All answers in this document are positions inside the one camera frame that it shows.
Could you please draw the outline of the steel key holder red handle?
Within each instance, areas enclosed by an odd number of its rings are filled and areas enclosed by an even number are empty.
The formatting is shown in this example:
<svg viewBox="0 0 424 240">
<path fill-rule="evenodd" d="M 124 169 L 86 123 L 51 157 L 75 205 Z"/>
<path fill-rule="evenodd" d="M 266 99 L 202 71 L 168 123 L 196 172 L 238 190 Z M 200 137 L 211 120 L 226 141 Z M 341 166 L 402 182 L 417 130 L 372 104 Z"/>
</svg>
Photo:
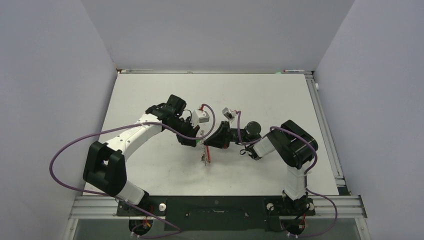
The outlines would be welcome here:
<svg viewBox="0 0 424 240">
<path fill-rule="evenodd" d="M 208 146 L 205 146 L 205 145 L 202 146 L 201 162 L 205 166 L 211 163 L 211 155 L 210 155 L 210 150 Z"/>
</svg>

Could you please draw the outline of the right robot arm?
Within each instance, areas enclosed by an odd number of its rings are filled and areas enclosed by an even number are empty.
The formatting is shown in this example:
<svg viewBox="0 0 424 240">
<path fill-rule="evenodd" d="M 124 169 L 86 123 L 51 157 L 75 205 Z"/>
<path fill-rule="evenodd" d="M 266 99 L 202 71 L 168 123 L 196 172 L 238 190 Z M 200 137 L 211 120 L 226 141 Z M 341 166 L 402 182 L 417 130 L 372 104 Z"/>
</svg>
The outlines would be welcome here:
<svg viewBox="0 0 424 240">
<path fill-rule="evenodd" d="M 232 128 L 228 121 L 222 121 L 204 143 L 218 149 L 227 149 L 231 143 L 244 146 L 240 154 L 247 154 L 255 161 L 278 153 L 287 166 L 282 207 L 287 213 L 295 214 L 302 207 L 309 206 L 306 174 L 319 148 L 318 143 L 292 120 L 280 127 L 273 126 L 264 136 L 261 136 L 261 130 L 256 121 L 250 121 L 242 129 Z"/>
</svg>

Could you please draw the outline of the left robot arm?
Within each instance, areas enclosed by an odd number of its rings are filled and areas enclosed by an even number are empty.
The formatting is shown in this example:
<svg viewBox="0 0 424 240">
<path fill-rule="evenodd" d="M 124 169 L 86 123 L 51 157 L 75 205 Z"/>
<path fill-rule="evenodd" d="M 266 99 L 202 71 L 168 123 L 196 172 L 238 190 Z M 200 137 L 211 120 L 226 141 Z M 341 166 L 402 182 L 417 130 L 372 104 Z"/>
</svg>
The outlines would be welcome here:
<svg viewBox="0 0 424 240">
<path fill-rule="evenodd" d="M 178 133 L 177 140 L 181 145 L 195 147 L 199 124 L 208 122 L 210 117 L 202 110 L 193 110 L 190 116 L 183 118 L 186 105 L 183 99 L 172 94 L 167 102 L 149 107 L 133 127 L 104 143 L 92 143 L 88 149 L 83 180 L 109 196 L 128 201 L 129 208 L 136 215 L 145 214 L 149 208 L 149 194 L 128 180 L 126 161 L 139 147 L 167 127 Z"/>
</svg>

